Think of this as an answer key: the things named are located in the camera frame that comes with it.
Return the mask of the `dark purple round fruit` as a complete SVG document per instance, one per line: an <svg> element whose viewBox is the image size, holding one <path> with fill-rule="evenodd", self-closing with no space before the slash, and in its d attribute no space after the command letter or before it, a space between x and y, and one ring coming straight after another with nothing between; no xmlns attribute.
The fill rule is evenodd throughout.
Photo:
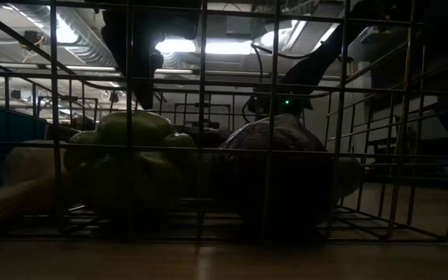
<svg viewBox="0 0 448 280"><path fill-rule="evenodd" d="M334 161L291 114L232 133L212 156L212 197L253 234L303 234L331 210Z"/></svg>

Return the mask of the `bright ceiling light panel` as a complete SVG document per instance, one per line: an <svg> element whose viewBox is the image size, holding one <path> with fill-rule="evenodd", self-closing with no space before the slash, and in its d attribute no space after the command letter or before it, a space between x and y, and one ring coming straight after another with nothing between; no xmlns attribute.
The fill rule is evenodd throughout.
<svg viewBox="0 0 448 280"><path fill-rule="evenodd" d="M251 40L208 40L205 45L206 54L232 54L249 55L251 53ZM163 54L170 53L200 53L203 46L197 40L168 38L158 43L155 49Z"/></svg>
<svg viewBox="0 0 448 280"><path fill-rule="evenodd" d="M299 35L303 32L303 29L307 21L302 20L286 20L281 21L278 29L278 48L280 51L289 50L293 47L297 41ZM257 42L266 48L272 48L274 42L274 30L271 24L268 25L268 31L265 35L262 35Z"/></svg>

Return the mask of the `light green chayote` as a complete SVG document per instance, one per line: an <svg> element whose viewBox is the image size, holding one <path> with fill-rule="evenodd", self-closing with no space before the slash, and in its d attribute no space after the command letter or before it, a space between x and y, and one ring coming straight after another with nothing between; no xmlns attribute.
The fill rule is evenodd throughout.
<svg viewBox="0 0 448 280"><path fill-rule="evenodd" d="M132 201L138 217L162 215L187 193L196 171L191 136L149 111L114 112L93 131L69 140L64 166L78 199L99 215L119 219Z"/></svg>

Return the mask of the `white garlic bulb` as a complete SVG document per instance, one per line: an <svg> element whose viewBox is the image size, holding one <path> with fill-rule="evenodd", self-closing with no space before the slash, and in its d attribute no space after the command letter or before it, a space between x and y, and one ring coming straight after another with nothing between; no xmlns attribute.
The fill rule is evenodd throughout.
<svg viewBox="0 0 448 280"><path fill-rule="evenodd" d="M62 206L55 173L55 153L45 148L51 140L25 141L2 163L0 226L26 215L55 214Z"/></svg>

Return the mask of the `blue plastic tray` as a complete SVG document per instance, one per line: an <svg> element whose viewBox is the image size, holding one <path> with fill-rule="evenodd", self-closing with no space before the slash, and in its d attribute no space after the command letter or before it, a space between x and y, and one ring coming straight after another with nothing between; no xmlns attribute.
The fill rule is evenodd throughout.
<svg viewBox="0 0 448 280"><path fill-rule="evenodd" d="M5 111L0 107L0 142L44 140L46 132L46 121L41 119L35 121L32 115ZM0 145L0 172L3 160L11 152L12 148L12 145Z"/></svg>

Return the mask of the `silver ventilation duct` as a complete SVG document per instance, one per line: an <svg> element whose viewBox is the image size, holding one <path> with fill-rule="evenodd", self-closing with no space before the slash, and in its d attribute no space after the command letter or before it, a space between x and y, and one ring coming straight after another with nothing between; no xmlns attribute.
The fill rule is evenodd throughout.
<svg viewBox="0 0 448 280"><path fill-rule="evenodd" d="M49 5L9 4L43 33L51 35L51 7ZM86 65L117 65L105 43L87 26L73 8L56 8L56 36L58 46Z"/></svg>

